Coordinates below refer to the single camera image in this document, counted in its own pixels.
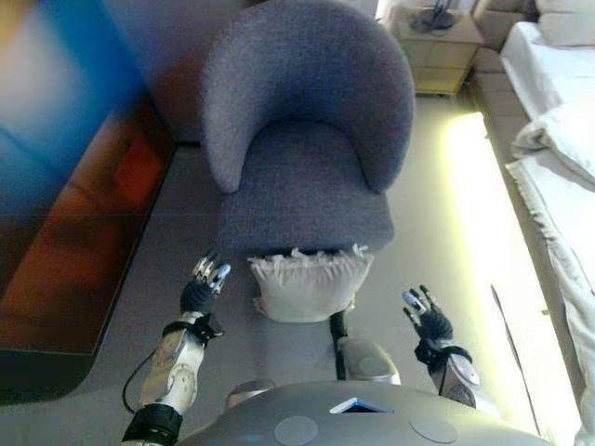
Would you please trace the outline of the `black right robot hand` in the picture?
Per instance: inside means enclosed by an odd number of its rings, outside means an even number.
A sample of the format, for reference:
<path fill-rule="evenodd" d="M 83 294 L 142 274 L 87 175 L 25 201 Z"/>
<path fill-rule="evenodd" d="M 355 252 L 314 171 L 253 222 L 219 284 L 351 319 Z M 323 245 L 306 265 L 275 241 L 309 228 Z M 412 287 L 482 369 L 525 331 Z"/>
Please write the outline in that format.
<path fill-rule="evenodd" d="M 403 291 L 402 299 L 403 312 L 420 339 L 450 341 L 454 338 L 451 322 L 427 286 L 420 284 L 418 288 Z"/>

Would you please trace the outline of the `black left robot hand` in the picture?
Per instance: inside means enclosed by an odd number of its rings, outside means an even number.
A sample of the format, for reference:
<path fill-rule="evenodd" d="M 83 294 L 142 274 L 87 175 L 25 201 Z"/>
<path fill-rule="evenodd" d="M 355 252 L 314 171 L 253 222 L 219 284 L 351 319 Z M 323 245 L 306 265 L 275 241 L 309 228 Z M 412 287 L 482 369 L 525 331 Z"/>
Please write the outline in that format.
<path fill-rule="evenodd" d="M 208 251 L 192 269 L 191 279 L 180 296 L 180 312 L 208 314 L 231 272 L 231 265 L 219 259 L 218 253 Z"/>

